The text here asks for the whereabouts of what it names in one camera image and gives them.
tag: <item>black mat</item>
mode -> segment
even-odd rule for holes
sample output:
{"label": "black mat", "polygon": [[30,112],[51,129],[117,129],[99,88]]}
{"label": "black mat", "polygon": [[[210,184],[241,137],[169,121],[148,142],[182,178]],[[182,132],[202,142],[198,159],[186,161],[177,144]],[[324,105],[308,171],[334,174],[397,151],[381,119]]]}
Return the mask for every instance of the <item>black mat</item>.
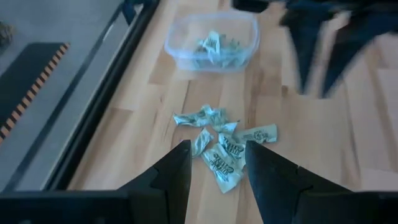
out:
{"label": "black mat", "polygon": [[33,43],[0,76],[0,144],[68,49],[64,43]]}

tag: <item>clear plastic container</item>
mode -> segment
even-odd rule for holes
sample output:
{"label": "clear plastic container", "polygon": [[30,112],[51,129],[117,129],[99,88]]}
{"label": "clear plastic container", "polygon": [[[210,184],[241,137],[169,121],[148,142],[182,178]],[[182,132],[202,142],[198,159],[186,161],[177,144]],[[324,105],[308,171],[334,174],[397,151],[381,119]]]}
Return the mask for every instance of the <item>clear plastic container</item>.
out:
{"label": "clear plastic container", "polygon": [[[198,41],[206,39],[211,31],[224,34],[227,39],[239,41],[239,51],[219,55],[199,52]],[[256,18],[245,12],[229,11],[193,14],[180,19],[169,30],[165,51],[174,58],[180,69],[238,72],[248,65],[258,46],[259,31]],[[219,63],[237,60],[236,58],[239,59],[239,63]]]}

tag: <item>wooden surface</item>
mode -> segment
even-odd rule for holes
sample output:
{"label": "wooden surface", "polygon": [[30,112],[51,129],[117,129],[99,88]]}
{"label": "wooden surface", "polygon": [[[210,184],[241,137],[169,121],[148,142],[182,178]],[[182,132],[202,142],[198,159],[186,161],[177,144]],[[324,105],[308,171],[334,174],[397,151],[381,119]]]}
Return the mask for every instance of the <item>wooden surface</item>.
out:
{"label": "wooden surface", "polygon": [[[194,12],[229,10],[227,0],[162,0],[70,189],[116,189],[159,160],[198,128],[176,127],[173,113],[201,105],[225,107],[238,129],[276,123],[279,141],[267,147],[352,190],[398,190],[398,39],[385,35],[359,55],[332,98],[316,98],[333,43],[347,16],[324,29],[312,93],[295,92],[290,37],[271,4],[257,15],[261,43],[243,73],[181,71],[164,51],[173,21]],[[262,223],[248,178],[222,194],[201,158],[193,160],[186,223]]]}

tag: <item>wooden table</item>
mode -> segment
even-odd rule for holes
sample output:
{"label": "wooden table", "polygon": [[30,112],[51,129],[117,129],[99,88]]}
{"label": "wooden table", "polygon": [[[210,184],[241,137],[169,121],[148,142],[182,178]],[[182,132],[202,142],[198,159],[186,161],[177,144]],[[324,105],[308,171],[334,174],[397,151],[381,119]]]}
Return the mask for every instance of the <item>wooden table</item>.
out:
{"label": "wooden table", "polygon": [[[322,34],[311,94],[300,96],[290,37],[278,26],[284,8],[272,4],[257,15],[261,43],[245,72],[178,70],[163,48],[171,23],[224,10],[227,0],[161,2],[70,189],[116,189],[135,178],[181,139],[196,138],[200,129],[176,127],[172,114],[204,104],[225,107],[231,120],[241,120],[238,129],[276,123],[279,141],[266,146],[331,181],[353,190],[398,189],[398,92],[391,84],[398,83],[397,41],[386,36],[370,45],[333,97],[319,100],[334,31],[346,21],[339,16]],[[262,223],[248,178],[222,194],[202,159],[194,159],[186,222]]]}

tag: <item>gray floor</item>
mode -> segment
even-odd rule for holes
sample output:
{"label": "gray floor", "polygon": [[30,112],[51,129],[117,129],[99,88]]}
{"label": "gray floor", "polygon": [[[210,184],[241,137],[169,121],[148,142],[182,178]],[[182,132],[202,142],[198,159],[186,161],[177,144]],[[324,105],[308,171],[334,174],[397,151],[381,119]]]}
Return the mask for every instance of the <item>gray floor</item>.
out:
{"label": "gray floor", "polygon": [[[69,42],[70,48],[52,76],[26,110],[11,134],[0,145],[0,190],[30,149],[45,122],[81,67],[99,34],[121,0],[0,0],[0,20],[16,29],[12,44],[0,55],[0,74],[32,42]],[[103,78],[128,26],[119,16],[96,57],[88,67],[65,110],[54,124],[18,186],[39,190],[76,128],[93,90]]]}

